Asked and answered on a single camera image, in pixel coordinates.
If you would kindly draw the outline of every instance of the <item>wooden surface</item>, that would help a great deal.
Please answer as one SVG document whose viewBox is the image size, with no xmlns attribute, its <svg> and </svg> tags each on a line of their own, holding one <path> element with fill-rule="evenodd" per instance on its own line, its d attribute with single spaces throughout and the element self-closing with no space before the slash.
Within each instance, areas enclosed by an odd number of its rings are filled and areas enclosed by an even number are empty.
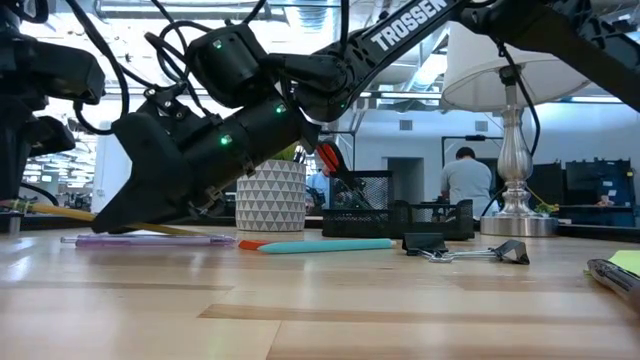
<svg viewBox="0 0 640 360">
<path fill-rule="evenodd" d="M 520 266 L 430 264 L 399 249 L 261 255 L 59 243 L 78 233 L 0 236 L 0 359 L 640 358 L 638 317 L 582 273 L 587 260 L 637 245 L 529 239 L 532 264 Z"/>
</svg>

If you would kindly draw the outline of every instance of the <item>white patterned pot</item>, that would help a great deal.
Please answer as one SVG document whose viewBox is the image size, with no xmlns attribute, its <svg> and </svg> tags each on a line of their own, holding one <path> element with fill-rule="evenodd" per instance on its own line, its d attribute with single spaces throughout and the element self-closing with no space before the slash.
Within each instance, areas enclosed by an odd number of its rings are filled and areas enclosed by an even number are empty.
<svg viewBox="0 0 640 360">
<path fill-rule="evenodd" d="M 305 164 L 268 160 L 238 179 L 236 227 L 246 231 L 301 231 L 305 219 Z"/>
</svg>

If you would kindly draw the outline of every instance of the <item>black mesh organizer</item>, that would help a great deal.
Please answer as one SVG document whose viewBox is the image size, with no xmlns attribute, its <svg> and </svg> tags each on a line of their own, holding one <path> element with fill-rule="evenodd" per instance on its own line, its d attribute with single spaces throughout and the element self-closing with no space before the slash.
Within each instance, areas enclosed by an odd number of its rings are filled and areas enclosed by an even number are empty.
<svg viewBox="0 0 640 360">
<path fill-rule="evenodd" d="M 442 233 L 447 240 L 473 238 L 471 200 L 458 205 L 394 201 L 391 171 L 354 171 L 346 182 L 331 179 L 322 235 L 402 238 L 405 233 Z"/>
</svg>

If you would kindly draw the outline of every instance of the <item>man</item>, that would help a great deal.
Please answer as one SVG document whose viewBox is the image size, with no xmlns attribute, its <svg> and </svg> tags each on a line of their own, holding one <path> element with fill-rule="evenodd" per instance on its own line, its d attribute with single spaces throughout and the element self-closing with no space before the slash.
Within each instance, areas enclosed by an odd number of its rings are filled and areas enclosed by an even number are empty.
<svg viewBox="0 0 640 360">
<path fill-rule="evenodd" d="M 329 208 L 329 178 L 329 168 L 324 164 L 322 164 L 321 172 L 307 178 L 307 186 L 315 189 L 320 195 L 324 196 L 323 209 Z"/>
<path fill-rule="evenodd" d="M 491 170 L 476 161 L 475 152 L 469 147 L 462 147 L 456 153 L 456 161 L 450 162 L 442 169 L 442 196 L 449 198 L 449 203 L 455 205 L 461 200 L 473 200 L 473 217 L 482 216 L 482 211 L 491 201 Z M 494 202 L 486 215 L 498 211 Z"/>
</svg>

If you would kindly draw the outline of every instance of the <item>black robotic arm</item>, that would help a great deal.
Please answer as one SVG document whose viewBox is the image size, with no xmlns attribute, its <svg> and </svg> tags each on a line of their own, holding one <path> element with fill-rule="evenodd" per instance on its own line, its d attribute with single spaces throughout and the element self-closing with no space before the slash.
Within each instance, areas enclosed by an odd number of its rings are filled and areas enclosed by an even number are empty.
<svg viewBox="0 0 640 360">
<path fill-rule="evenodd" d="M 176 100 L 180 92 L 147 91 L 143 107 L 113 124 L 133 170 L 92 228 L 172 222 L 206 210 L 227 184 L 291 143 L 301 140 L 313 151 L 320 127 L 302 111 L 319 122 L 337 120 L 380 71 L 449 20 L 556 55 L 640 111 L 640 46 L 595 18 L 589 4 L 414 0 L 350 34 L 346 46 L 308 56 L 267 54 L 244 23 L 209 31 L 189 45 L 188 68 L 214 100 L 243 108 L 226 119 L 198 117 Z"/>
</svg>

